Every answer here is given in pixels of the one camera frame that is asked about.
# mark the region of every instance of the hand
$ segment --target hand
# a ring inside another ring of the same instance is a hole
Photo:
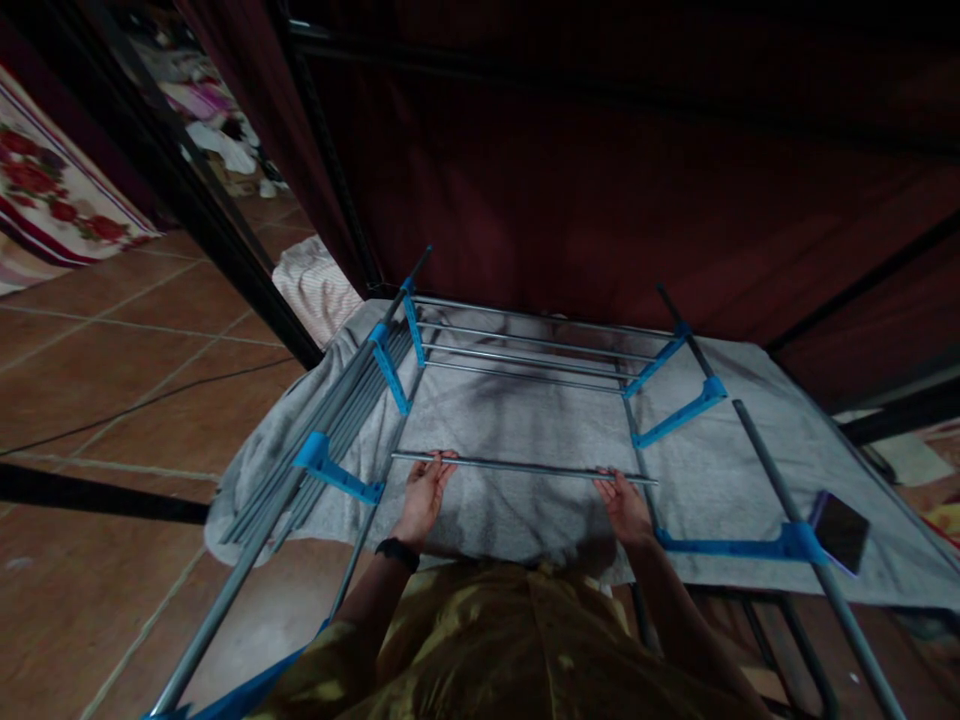
[[[418,553],[423,552],[427,535],[440,514],[447,481],[457,471],[456,465],[444,464],[443,459],[460,457],[453,450],[434,450],[430,454],[433,460],[429,463],[420,460],[413,464],[407,478],[403,513],[390,533],[391,537]]]
[[[603,468],[600,472],[610,474]],[[647,504],[637,487],[628,483],[622,472],[614,470],[613,480],[594,480],[593,485],[603,498],[613,534],[624,548],[642,547],[656,540]]]

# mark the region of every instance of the tile floor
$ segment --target tile floor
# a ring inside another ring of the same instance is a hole
[[[290,198],[238,204],[274,260],[313,233]],[[0,451],[289,356],[182,232],[0,298],[0,332]],[[300,372],[291,361],[200,386],[4,461],[207,502]],[[184,700],[203,707],[309,639],[349,552],[295,542],[253,571]],[[0,717],[106,720],[150,708],[228,568],[204,551],[198,527],[0,503],[0,573]],[[618,588],[617,596],[629,593]],[[862,682],[851,680],[855,663],[822,600],[798,606],[841,716],[879,717]],[[956,717],[889,613],[859,612],[908,715]],[[728,610],[711,617],[735,638],[734,650],[743,645]],[[782,629],[768,629],[782,642]],[[755,650],[738,652],[756,664]],[[798,692],[809,696],[796,659],[786,657]]]

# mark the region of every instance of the floral blanket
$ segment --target floral blanket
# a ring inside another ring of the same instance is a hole
[[[0,66],[0,295],[160,234]]]

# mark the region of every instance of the red flower pattern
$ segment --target red flower pattern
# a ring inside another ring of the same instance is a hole
[[[57,188],[53,179],[33,163],[8,163],[3,172],[14,185],[37,195]]]
[[[70,203],[60,202],[55,200],[50,203],[50,214],[55,217],[57,220],[62,220],[63,222],[73,222],[77,219],[77,209]]]
[[[0,145],[21,155],[35,155],[40,149],[33,140],[13,130],[0,132]]]
[[[94,215],[92,218],[89,218],[86,223],[93,234],[101,240],[119,240],[126,233],[123,225],[103,215]]]

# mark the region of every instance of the yellow shirt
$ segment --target yellow shirt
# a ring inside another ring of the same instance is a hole
[[[376,668],[351,652],[354,633],[332,623],[250,718],[755,715],[642,650],[619,603],[582,576],[448,565],[410,578]]]

